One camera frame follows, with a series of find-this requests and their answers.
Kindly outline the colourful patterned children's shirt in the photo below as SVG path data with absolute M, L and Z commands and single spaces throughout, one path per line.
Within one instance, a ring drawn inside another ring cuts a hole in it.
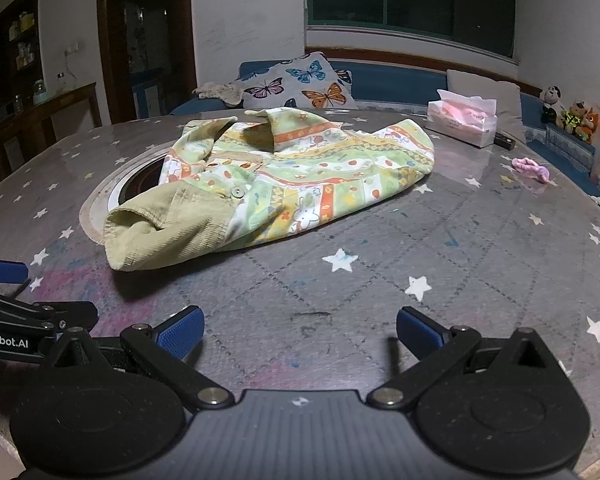
M 156 270 L 299 235 L 434 169 L 434 144 L 411 119 L 365 132 L 289 107 L 248 115 L 185 125 L 157 186 L 108 214 L 112 270 Z

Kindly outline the dark wooden side table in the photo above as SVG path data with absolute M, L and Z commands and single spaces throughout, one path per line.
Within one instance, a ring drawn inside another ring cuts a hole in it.
M 12 173 L 5 143 L 13 138 L 23 148 L 24 160 L 30 160 L 57 141 L 52 117 L 73 105 L 87 102 L 95 128 L 102 126 L 102 118 L 96 96 L 96 84 L 84 84 L 73 90 L 58 94 L 35 104 L 24 112 L 0 123 L 0 177 Z

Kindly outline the pink hair scrunchie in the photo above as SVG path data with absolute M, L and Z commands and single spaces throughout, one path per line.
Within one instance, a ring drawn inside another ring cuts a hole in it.
M 550 182 L 550 170 L 529 157 L 514 158 L 510 164 L 515 171 L 540 183 Z

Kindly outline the black remote control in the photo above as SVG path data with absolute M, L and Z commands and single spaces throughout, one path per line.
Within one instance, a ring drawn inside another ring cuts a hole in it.
M 493 143 L 506 151 L 513 151 L 516 148 L 516 140 L 503 133 L 495 133 Z

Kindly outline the pink tissue box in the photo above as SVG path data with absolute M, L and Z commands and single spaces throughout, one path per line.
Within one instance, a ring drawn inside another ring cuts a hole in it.
M 493 144 L 498 128 L 496 101 L 480 96 L 462 96 L 438 89 L 439 99 L 429 101 L 426 127 L 455 140 L 486 148 Z

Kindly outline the crumpled beige cloth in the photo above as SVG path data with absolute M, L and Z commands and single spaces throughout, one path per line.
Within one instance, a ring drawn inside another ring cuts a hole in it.
M 238 107 L 242 102 L 243 95 L 244 90 L 242 90 L 242 87 L 234 82 L 219 84 L 218 82 L 208 81 L 193 90 L 193 96 L 198 99 L 217 99 L 229 107 Z

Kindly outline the blue corner sofa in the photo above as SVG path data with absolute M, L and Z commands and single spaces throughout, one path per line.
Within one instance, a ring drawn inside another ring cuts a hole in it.
M 426 106 L 445 88 L 445 74 L 375 63 L 333 60 L 335 70 L 345 70 L 352 81 L 351 94 L 362 104 Z M 521 92 L 521 119 L 528 129 L 527 145 L 562 171 L 585 193 L 600 196 L 597 181 L 591 177 L 595 148 L 555 126 L 541 122 L 543 104 L 537 91 Z

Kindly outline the panda plush toy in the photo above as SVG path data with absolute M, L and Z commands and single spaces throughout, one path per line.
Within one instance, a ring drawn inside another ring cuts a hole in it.
M 565 107 L 562 104 L 562 92 L 552 84 L 540 94 L 542 102 L 541 122 L 544 125 L 557 124 L 557 118 L 562 114 Z

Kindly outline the orange fox plush toy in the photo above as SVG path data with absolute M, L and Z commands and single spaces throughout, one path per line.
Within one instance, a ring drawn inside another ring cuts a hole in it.
M 591 144 L 600 123 L 600 112 L 585 101 L 574 101 L 556 119 L 556 125 L 582 142 Z

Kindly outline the butterfly print pillow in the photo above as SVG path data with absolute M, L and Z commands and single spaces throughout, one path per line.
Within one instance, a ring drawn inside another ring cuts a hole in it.
M 242 89 L 242 104 L 250 110 L 358 108 L 351 94 L 351 74 L 347 70 L 335 70 L 321 52 L 255 70 L 236 79 L 235 84 Z

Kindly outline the dark wall shelf unit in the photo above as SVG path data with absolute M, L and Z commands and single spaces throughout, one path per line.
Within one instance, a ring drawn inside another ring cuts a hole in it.
M 42 79 L 38 0 L 14 0 L 0 13 L 0 123 L 32 106 Z

